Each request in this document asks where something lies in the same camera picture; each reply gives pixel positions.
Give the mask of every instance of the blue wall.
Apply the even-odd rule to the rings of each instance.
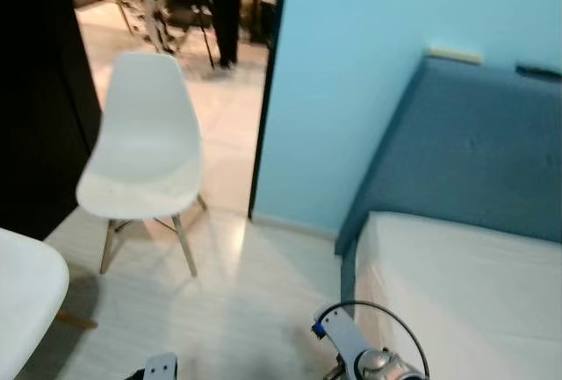
[[[560,68],[562,0],[285,0],[255,214],[336,232],[429,45]]]

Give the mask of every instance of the white mattress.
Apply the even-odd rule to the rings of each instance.
[[[357,246],[355,293],[410,325],[432,380],[562,378],[560,244],[374,212]],[[373,310],[356,316],[373,345],[422,368],[398,324]]]

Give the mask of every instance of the blue bed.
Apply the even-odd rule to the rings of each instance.
[[[560,104],[558,82],[423,60],[337,239],[342,299],[371,211],[561,242]]]

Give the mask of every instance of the plastic chair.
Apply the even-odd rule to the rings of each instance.
[[[200,187],[201,135],[177,61],[165,54],[122,54],[97,144],[76,190],[82,208],[109,219],[100,273],[107,270],[113,236],[123,226],[171,215],[196,276],[179,213],[196,199],[206,209]],[[118,219],[127,222],[118,226]]]

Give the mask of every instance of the doorway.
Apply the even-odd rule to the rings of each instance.
[[[144,24],[134,16],[134,0],[75,0],[76,17],[90,62],[92,78],[102,109],[112,65],[128,51],[154,52],[143,38]],[[256,151],[261,153],[281,0],[241,0],[241,30],[236,69],[215,76],[205,37],[190,30],[176,58],[194,104],[203,139],[204,176],[201,190],[214,208],[249,214],[256,189]],[[125,4],[124,19],[119,2]],[[219,50],[214,30],[206,30],[212,57]]]

